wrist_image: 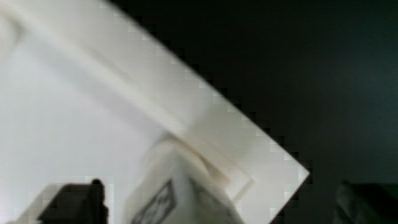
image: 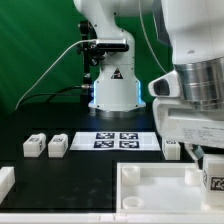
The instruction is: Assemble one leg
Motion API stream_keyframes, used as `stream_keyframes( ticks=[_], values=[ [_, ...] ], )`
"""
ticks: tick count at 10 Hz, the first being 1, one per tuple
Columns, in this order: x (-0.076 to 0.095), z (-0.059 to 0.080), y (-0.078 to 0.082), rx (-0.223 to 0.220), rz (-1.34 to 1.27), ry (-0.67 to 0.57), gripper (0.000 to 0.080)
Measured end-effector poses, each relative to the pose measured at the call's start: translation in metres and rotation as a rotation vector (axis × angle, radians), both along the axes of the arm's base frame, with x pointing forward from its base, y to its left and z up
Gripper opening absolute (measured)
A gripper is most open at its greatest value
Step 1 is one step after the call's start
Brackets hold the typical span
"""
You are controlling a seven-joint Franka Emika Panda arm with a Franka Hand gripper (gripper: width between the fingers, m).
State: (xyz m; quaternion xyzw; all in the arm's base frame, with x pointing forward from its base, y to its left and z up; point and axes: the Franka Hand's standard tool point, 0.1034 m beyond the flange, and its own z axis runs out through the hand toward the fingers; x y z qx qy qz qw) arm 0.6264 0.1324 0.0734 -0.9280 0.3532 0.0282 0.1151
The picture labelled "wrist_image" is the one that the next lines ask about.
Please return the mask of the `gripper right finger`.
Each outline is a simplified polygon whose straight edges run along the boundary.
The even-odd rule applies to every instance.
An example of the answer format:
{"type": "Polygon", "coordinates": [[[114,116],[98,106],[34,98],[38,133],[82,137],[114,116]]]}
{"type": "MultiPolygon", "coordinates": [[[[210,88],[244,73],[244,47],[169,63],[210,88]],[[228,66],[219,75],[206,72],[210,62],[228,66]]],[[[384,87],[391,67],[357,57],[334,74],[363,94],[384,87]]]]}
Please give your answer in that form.
{"type": "Polygon", "coordinates": [[[341,183],[333,224],[398,224],[398,184],[341,183]]]}

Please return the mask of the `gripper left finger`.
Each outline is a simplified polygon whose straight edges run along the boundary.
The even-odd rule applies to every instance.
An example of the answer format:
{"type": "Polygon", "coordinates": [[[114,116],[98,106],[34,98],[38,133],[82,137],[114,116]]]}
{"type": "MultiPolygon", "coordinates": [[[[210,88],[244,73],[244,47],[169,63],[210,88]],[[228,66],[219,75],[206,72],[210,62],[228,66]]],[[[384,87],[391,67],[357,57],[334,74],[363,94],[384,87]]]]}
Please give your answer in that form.
{"type": "Polygon", "coordinates": [[[89,184],[66,184],[39,214],[41,224],[109,224],[105,185],[100,179],[89,184]]]}

